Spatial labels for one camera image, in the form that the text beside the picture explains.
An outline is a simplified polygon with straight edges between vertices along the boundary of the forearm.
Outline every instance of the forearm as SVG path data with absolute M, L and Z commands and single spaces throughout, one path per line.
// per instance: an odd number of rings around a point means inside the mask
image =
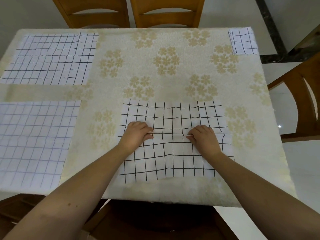
M 224 154 L 207 161 L 268 239 L 320 238 L 320 215 Z
M 24 239 L 35 239 L 34 231 L 37 239 L 73 238 L 126 157 L 125 151 L 114 147 L 43 199 L 5 239 L 18 239 L 20 232 Z

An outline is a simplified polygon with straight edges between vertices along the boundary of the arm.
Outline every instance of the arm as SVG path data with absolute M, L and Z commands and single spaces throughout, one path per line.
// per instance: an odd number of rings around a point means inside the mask
M 197 126 L 189 135 L 266 238 L 320 239 L 317 212 L 224 155 L 211 128 Z
M 147 124 L 131 122 L 119 144 L 56 188 L 4 240 L 75 239 L 121 163 L 153 138 Z

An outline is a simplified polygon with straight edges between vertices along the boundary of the table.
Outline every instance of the table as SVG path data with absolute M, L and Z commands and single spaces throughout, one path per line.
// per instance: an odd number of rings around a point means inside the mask
M 73 32 L 99 33 L 86 85 L 0 84 L 0 101 L 82 100 L 60 183 L 116 144 L 123 98 L 190 102 L 218 95 L 234 134 L 235 161 L 297 197 L 260 57 L 232 55 L 227 28 L 20 30 L 0 62 L 0 74 L 25 34 Z M 218 174 L 125 186 L 111 182 L 103 197 L 240 207 Z

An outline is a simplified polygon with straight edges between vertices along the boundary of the dark marble trim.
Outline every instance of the dark marble trim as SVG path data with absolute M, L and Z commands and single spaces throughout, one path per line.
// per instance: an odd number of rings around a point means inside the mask
M 271 40 L 274 44 L 275 50 L 277 51 L 276 55 L 261 55 L 261 63 L 286 63 L 286 62 L 303 62 L 308 60 L 314 54 L 296 54 L 291 55 L 293 52 L 287 52 L 287 49 L 282 41 L 280 33 L 276 27 L 275 22 L 269 12 L 268 6 L 265 0 L 256 0 L 256 3 L 259 7 L 260 13 L 263 17 L 263 20 L 268 29 Z

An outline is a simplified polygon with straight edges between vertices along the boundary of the hand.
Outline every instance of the hand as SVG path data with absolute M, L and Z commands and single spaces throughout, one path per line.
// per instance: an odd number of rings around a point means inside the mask
M 222 153 L 214 131 L 205 125 L 194 127 L 189 131 L 187 138 L 206 160 Z
M 148 132 L 152 131 L 153 128 L 149 127 L 146 122 L 130 122 L 118 146 L 130 155 L 138 149 L 144 141 L 153 138 L 151 134 L 148 134 Z

